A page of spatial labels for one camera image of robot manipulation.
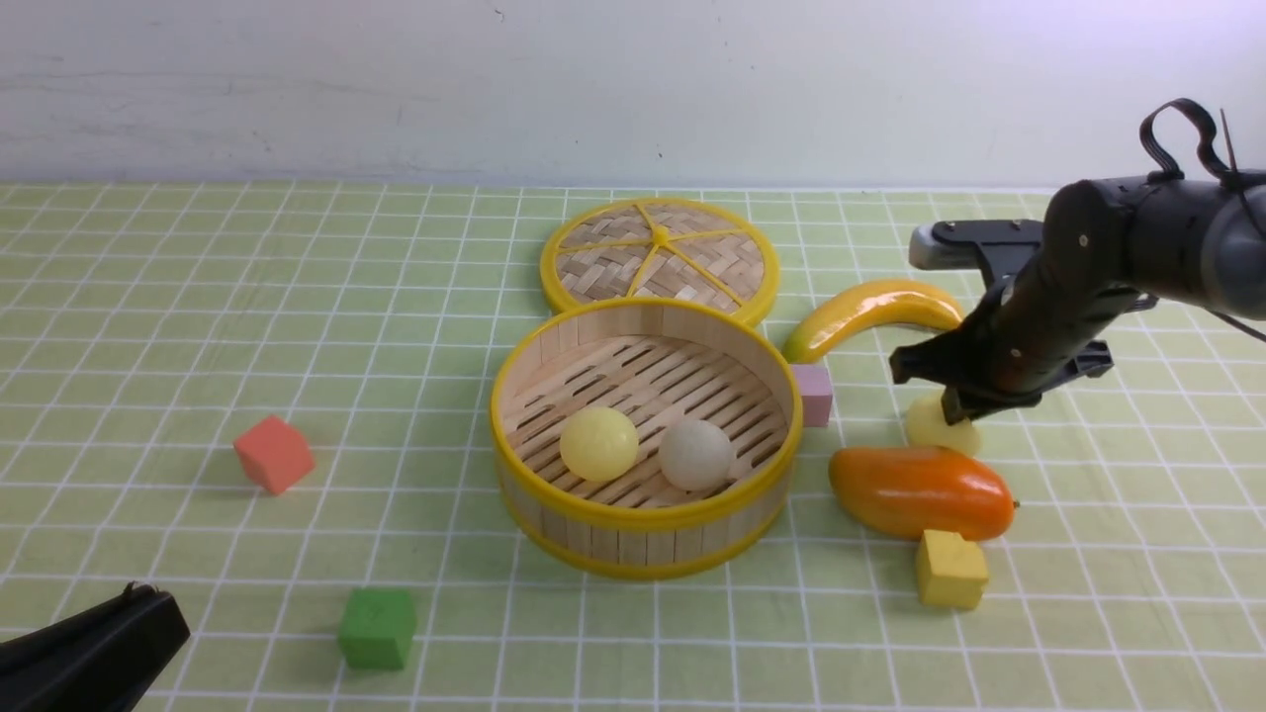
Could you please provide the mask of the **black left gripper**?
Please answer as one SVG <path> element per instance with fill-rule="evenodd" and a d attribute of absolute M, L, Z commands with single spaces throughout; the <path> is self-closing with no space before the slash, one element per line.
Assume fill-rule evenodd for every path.
<path fill-rule="evenodd" d="M 4 711 L 132 711 L 191 632 L 168 590 L 122 594 L 1 645 Z"/>

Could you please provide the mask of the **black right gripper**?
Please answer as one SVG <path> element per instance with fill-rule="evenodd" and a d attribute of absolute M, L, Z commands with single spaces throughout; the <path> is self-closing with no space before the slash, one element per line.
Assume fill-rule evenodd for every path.
<path fill-rule="evenodd" d="M 979 228 L 989 288 L 975 327 L 896 347 L 894 383 L 946 385 L 944 423 L 960 424 L 1036 408 L 1050 389 L 1079 378 L 1079 355 L 1139 299 L 1125 285 L 1125 242 L 1152 191 L 1142 177 L 1081 180 L 1058 189 L 1038 222 Z"/>

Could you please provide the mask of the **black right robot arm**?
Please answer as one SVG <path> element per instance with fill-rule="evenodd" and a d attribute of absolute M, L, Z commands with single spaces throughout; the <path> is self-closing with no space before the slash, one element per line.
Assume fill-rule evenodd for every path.
<path fill-rule="evenodd" d="M 950 424 L 1032 408 L 1113 359 L 1103 329 L 1167 299 L 1234 321 L 1262 321 L 1263 176 L 1243 190 L 1179 177 L 1082 180 L 1058 189 L 1041 220 L 919 226 L 920 270 L 977 269 L 986 291 L 962 324 L 889 360 L 898 384 L 944 388 Z"/>

